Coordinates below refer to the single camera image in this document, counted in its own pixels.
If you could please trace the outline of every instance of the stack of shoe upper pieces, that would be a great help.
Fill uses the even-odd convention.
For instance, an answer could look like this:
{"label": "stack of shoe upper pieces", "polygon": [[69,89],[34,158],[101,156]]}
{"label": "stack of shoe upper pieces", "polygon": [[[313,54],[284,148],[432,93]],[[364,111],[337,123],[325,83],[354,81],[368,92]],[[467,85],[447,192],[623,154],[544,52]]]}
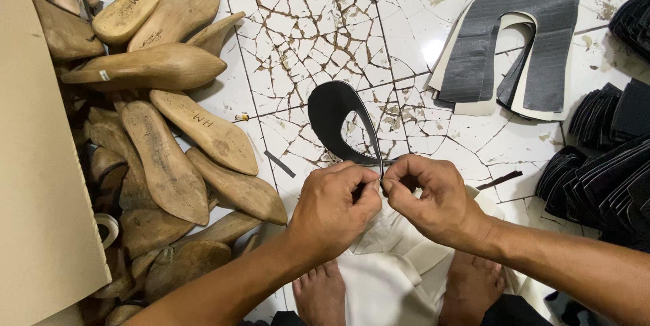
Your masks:
{"label": "stack of shoe upper pieces", "polygon": [[536,188],[546,212],[603,231],[602,239],[650,251],[650,86],[607,84],[578,106],[569,133],[607,151],[587,157],[565,147]]}
{"label": "stack of shoe upper pieces", "polygon": [[[81,303],[86,325],[122,324],[228,263],[234,242],[263,221],[287,223],[278,192],[256,177],[246,133],[183,92],[227,68],[223,41],[244,13],[212,23],[220,0],[116,0],[93,18],[96,4],[90,24],[77,0],[33,3],[92,209],[113,228],[103,239],[113,281]],[[197,147],[183,152],[169,122]],[[220,201],[236,210],[183,237]]]}
{"label": "stack of shoe upper pieces", "polygon": [[548,162],[536,195],[549,214],[650,253],[650,135],[589,158],[563,148]]}
{"label": "stack of shoe upper pieces", "polygon": [[[499,102],[521,116],[561,121],[569,110],[571,38],[580,0],[474,0],[460,16],[429,85],[454,114],[489,115]],[[497,36],[523,23],[532,31],[501,81]]]}
{"label": "stack of shoe upper pieces", "polygon": [[569,125],[581,147],[609,151],[650,133],[650,86],[632,79],[621,91],[611,83],[582,100]]}
{"label": "stack of shoe upper pieces", "polygon": [[613,15],[609,28],[650,62],[650,0],[628,0]]}

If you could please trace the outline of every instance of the white fabric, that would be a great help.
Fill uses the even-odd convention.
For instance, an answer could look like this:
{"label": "white fabric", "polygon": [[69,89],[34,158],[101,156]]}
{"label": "white fabric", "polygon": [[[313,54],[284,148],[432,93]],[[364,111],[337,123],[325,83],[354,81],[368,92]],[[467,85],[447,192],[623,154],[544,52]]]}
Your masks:
{"label": "white fabric", "polygon": [[[466,189],[483,212],[504,218],[491,199],[475,188]],[[337,259],[346,285],[347,325],[437,325],[454,253],[425,238],[384,200],[369,230]],[[506,280],[506,293],[524,297],[549,317],[537,282],[511,269],[506,269]],[[297,312],[290,284],[285,298],[287,309]]]}

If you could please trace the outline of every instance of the finger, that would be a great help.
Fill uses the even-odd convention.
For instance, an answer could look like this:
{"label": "finger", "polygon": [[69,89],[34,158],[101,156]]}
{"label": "finger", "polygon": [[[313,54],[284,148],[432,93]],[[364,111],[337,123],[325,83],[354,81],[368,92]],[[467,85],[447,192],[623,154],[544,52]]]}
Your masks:
{"label": "finger", "polygon": [[336,165],[331,165],[329,167],[321,169],[321,172],[324,173],[324,174],[327,174],[329,172],[337,172],[337,171],[341,171],[343,169],[347,169],[348,167],[354,166],[354,165],[356,165],[356,164],[353,163],[353,161],[348,160],[348,161],[339,162]]}
{"label": "finger", "polygon": [[388,205],[403,216],[410,218],[418,210],[420,200],[401,182],[384,179],[384,189],[388,192]]}
{"label": "finger", "polygon": [[325,273],[327,274],[328,277],[336,277],[336,276],[341,276],[341,271],[339,270],[339,264],[337,264],[336,259],[332,261],[328,261],[323,265],[325,268]]}
{"label": "finger", "polygon": [[407,175],[418,177],[428,169],[432,161],[432,159],[414,154],[402,155],[386,170],[384,178],[400,180]]}
{"label": "finger", "polygon": [[359,215],[364,223],[368,223],[382,210],[382,198],[379,196],[379,181],[366,184],[362,196],[353,205],[353,213]]}
{"label": "finger", "polygon": [[302,285],[300,283],[300,278],[291,282],[291,288],[293,288],[294,297],[300,297],[300,291],[302,290]]}
{"label": "finger", "polygon": [[345,189],[350,192],[361,183],[373,182],[379,178],[378,173],[359,165],[346,167],[336,172],[335,175],[342,181]]}
{"label": "finger", "polygon": [[402,180],[405,176],[417,178],[421,187],[439,187],[449,183],[459,176],[458,170],[449,161],[428,159],[426,157],[408,154],[400,158],[390,166],[384,174],[387,180]]}

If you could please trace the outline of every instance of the cut leather scrap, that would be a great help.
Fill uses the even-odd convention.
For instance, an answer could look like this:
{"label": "cut leather scrap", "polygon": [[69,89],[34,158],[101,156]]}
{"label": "cut leather scrap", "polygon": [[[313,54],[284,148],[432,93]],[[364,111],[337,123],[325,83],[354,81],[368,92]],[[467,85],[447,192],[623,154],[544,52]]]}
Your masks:
{"label": "cut leather scrap", "polygon": [[[487,115],[494,101],[528,118],[564,120],[569,106],[571,38],[579,0],[473,0],[460,16],[434,69],[436,105],[454,114]],[[527,20],[508,21],[511,15]],[[496,89],[497,36],[514,23],[528,23],[533,38]]]}
{"label": "cut leather scrap", "polygon": [[[377,132],[370,120],[370,114],[352,86],[343,81],[325,82],[311,92],[308,104],[311,127],[325,148],[344,161],[350,160],[360,165],[379,165],[381,175],[384,176],[384,162],[394,160],[382,159]],[[361,118],[375,157],[354,150],[341,136],[341,128],[351,111]]]}

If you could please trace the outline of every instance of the cardboard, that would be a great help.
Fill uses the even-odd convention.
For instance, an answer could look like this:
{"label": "cardboard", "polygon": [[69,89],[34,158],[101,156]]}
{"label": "cardboard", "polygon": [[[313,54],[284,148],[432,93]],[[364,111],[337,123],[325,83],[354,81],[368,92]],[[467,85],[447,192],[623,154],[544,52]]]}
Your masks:
{"label": "cardboard", "polygon": [[0,325],[32,325],[110,282],[31,0],[0,0]]}

